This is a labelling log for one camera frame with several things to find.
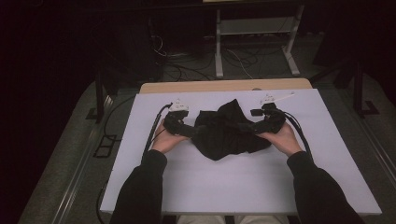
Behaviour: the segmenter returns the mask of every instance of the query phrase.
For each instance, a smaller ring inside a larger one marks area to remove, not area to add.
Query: white table
[[[185,118],[193,125],[200,110],[217,110],[237,99],[245,115],[260,107],[268,94],[295,93],[280,101],[278,108],[290,112],[301,123],[317,166],[328,171],[340,184],[347,200],[360,215],[380,214],[368,189],[317,90],[210,91],[138,94],[125,129],[120,150],[107,185],[101,210],[111,213],[120,188],[140,164],[151,125],[160,108],[179,98],[189,105]],[[165,214],[296,214],[292,175],[287,157],[274,147],[230,155],[220,161],[204,157],[190,142],[166,154],[163,175]]]

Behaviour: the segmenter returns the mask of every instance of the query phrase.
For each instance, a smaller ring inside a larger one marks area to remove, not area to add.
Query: black sleeve
[[[161,223],[163,171],[167,160],[157,150],[147,152],[123,184],[110,224]]]
[[[306,152],[290,156],[288,166],[294,175],[295,201],[303,224],[364,223],[337,182],[318,168]]]

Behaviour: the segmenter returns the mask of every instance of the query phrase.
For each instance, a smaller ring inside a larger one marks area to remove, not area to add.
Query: black cloth
[[[166,157],[150,150],[123,184],[110,224],[161,223]],[[348,204],[337,182],[305,152],[288,159],[294,175],[295,200],[302,224],[364,223]]]
[[[213,161],[230,154],[252,153],[271,146],[265,139],[240,131],[238,123],[253,122],[245,117],[237,100],[222,105],[218,111],[200,111],[194,124],[198,132],[191,141]]]

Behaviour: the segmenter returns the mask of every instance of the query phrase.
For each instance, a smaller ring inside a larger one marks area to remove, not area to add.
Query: person
[[[164,129],[163,121],[155,136],[151,150],[123,184],[110,224],[161,223],[163,171],[167,163],[163,154],[188,138],[170,134]],[[287,164],[294,176],[295,202],[302,224],[364,223],[347,202],[337,182],[300,148],[287,122],[278,133],[260,133],[258,136],[289,157]]]

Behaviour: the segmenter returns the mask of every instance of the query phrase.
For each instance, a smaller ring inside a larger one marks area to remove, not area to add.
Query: gray floor
[[[324,69],[312,65],[321,38],[320,35],[307,35],[298,36],[296,39],[292,53],[302,77],[312,77]],[[224,39],[224,79],[249,79],[249,76],[292,77],[286,59],[280,51],[286,40],[286,36],[241,36],[240,39]],[[214,79],[214,51],[211,43],[208,41],[204,50],[206,53],[203,55],[172,57],[169,62],[174,64],[169,63],[164,67],[163,81]],[[227,49],[243,60],[246,71]],[[179,52],[167,52],[167,54],[175,55]],[[185,66],[187,69],[176,68],[175,64]],[[390,159],[396,161],[396,140],[393,137],[396,134],[395,107],[387,100],[379,85],[372,78],[365,76],[363,99],[373,101],[380,114],[366,116],[364,120],[360,119],[352,110],[352,86],[345,90],[337,90],[332,85],[335,75],[336,73],[323,78],[314,84],[314,88],[319,89],[352,157],[383,211],[380,216],[368,216],[364,219],[367,223],[394,223],[395,186],[389,181],[387,172],[376,156],[375,148],[378,144],[372,143],[365,130],[367,128],[371,130],[374,140],[377,139]],[[109,117],[107,133],[114,133],[118,138],[122,137],[133,104],[133,99],[128,99],[134,95],[134,91],[121,90],[117,97],[108,99],[106,118],[112,109],[122,105]],[[91,85],[81,96],[71,115],[20,223],[99,223],[95,204],[100,189],[109,178],[117,156],[118,144],[114,146],[109,158],[92,157],[105,128],[104,122],[95,124],[94,121],[85,119],[89,110],[94,107],[94,86]],[[110,215],[103,213],[100,215],[104,223],[108,223]]]

